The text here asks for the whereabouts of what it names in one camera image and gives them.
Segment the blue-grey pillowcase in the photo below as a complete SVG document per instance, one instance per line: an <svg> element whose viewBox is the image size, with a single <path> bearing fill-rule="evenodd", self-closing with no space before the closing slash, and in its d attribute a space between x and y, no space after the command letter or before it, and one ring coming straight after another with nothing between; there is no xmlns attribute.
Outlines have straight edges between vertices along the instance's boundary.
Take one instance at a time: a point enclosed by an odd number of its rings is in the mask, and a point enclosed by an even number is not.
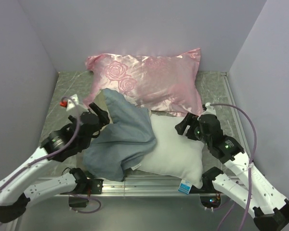
<svg viewBox="0 0 289 231"><path fill-rule="evenodd" d="M150 111L128 102L115 90L103 89L112 123L84 151L83 165L94 176L123 181L125 170L138 165L157 144Z"/></svg>

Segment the white pillow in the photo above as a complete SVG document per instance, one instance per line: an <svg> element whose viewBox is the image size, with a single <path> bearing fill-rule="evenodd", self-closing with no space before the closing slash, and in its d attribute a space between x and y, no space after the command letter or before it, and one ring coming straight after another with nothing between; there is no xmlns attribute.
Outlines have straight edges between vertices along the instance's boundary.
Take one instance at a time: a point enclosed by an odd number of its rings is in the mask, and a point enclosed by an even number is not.
<svg viewBox="0 0 289 231"><path fill-rule="evenodd" d="M152 114L150 119L157 144L143 157L138 170L178 177L200 189L203 186L204 144L177 133L175 126L183 121L183 117Z"/></svg>

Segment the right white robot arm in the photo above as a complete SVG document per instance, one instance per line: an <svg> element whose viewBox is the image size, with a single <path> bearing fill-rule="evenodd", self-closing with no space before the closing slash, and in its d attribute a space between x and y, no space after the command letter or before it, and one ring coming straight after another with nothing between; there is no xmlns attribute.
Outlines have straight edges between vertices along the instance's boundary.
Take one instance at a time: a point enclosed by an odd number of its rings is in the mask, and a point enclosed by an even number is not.
<svg viewBox="0 0 289 231"><path fill-rule="evenodd" d="M203 142L209 152L243 183L240 186L222 170L212 167L202 175L204 190L221 192L246 208L260 231L280 231L289 224L289 199L249 162L243 147L223 133L217 116L188 113L175 129L179 135Z"/></svg>

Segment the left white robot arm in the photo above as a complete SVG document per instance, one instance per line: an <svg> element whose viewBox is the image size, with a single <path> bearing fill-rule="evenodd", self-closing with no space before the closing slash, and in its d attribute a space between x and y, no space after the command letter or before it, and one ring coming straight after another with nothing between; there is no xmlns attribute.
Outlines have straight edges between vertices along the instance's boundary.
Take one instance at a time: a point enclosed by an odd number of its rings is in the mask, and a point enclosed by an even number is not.
<svg viewBox="0 0 289 231"><path fill-rule="evenodd" d="M20 167L0 181L0 222L9 223L22 216L26 209L57 194L87 193L92 180L80 168L52 180L37 183L37 179L50 168L81 153L99 136L101 129L110 123L107 111L91 103L81 111L73 107L66 124L53 131Z"/></svg>

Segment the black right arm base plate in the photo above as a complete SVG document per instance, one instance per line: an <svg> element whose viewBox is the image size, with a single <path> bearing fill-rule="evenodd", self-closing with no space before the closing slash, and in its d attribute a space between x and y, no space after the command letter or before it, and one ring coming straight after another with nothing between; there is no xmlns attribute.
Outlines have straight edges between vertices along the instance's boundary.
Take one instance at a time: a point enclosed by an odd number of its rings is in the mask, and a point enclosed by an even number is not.
<svg viewBox="0 0 289 231"><path fill-rule="evenodd" d="M192 185L189 194L208 194L208 193L216 193L216 190L214 189L212 184L206 185L203 184L201 188L197 188L194 185Z"/></svg>

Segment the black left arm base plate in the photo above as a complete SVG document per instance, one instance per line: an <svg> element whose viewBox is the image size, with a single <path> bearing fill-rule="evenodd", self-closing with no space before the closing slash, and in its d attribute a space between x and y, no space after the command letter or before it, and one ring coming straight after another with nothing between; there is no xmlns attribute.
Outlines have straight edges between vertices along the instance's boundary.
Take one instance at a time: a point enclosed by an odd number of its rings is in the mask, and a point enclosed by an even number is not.
<svg viewBox="0 0 289 231"><path fill-rule="evenodd" d="M88 183L85 187L84 193L90 195L98 195L102 193L103 189L103 179L89 179L87 178Z"/></svg>

